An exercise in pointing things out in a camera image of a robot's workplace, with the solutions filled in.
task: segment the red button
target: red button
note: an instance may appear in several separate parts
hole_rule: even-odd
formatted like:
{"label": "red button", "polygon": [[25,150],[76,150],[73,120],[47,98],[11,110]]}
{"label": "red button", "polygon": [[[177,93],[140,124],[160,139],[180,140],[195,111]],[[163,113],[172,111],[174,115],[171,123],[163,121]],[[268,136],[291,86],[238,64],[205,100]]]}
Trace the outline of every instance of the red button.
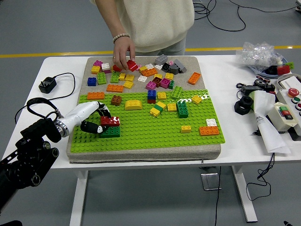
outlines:
{"label": "red button", "polygon": [[295,97],[295,96],[297,96],[297,95],[299,95],[299,91],[298,91],[297,89],[295,89],[295,88],[290,88],[290,89],[288,90],[288,96],[290,96],[290,97]]}

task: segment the person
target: person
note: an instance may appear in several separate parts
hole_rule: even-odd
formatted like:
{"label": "person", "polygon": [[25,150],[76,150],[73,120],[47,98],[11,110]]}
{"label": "person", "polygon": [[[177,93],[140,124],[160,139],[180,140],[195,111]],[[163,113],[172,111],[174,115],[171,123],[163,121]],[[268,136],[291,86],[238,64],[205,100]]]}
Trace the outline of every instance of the person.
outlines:
{"label": "person", "polygon": [[126,55],[184,55],[194,23],[192,0],[90,0],[97,5],[114,43],[113,63],[128,69]]}

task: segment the orange lego brick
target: orange lego brick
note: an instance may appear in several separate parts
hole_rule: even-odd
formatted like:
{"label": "orange lego brick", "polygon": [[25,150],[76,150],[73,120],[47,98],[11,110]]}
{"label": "orange lego brick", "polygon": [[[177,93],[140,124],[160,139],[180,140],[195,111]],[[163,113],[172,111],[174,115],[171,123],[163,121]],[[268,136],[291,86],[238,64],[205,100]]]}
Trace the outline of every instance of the orange lego brick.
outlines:
{"label": "orange lego brick", "polygon": [[191,85],[195,85],[200,77],[201,74],[194,72],[190,79],[188,79],[188,83]]}
{"label": "orange lego brick", "polygon": [[104,100],[104,92],[88,92],[87,100]]}
{"label": "orange lego brick", "polygon": [[122,85],[111,85],[111,84],[109,84],[107,86],[107,92],[122,93],[123,92],[123,86]]}
{"label": "orange lego brick", "polygon": [[152,75],[155,75],[157,74],[157,70],[155,68],[151,68],[151,69],[148,69],[148,70],[143,70],[143,71],[140,71],[140,73],[145,76],[145,77],[150,77]]}
{"label": "orange lego brick", "polygon": [[199,128],[199,133],[201,136],[211,136],[220,134],[217,126],[202,126]]}

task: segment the blue lego brick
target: blue lego brick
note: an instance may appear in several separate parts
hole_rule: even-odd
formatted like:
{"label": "blue lego brick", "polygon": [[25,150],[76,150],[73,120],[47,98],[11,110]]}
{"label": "blue lego brick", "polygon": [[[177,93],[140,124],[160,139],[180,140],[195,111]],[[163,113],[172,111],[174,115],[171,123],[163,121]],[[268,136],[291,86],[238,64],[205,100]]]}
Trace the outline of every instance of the blue lego brick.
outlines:
{"label": "blue lego brick", "polygon": [[147,99],[148,100],[155,100],[156,99],[156,95],[157,95],[157,91],[156,90],[149,90],[147,92]]}
{"label": "blue lego brick", "polygon": [[97,82],[97,79],[92,77],[92,78],[88,78],[88,86],[96,86],[96,82]]}

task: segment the power adapter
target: power adapter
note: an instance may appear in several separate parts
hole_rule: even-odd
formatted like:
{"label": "power adapter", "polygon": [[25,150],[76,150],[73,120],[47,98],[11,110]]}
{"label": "power adapter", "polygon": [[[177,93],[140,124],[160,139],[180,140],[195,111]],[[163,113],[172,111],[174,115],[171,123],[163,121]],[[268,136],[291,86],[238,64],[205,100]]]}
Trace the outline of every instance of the power adapter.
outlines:
{"label": "power adapter", "polygon": [[42,93],[50,93],[56,86],[56,81],[54,78],[47,77],[44,81],[41,81],[39,89]]}

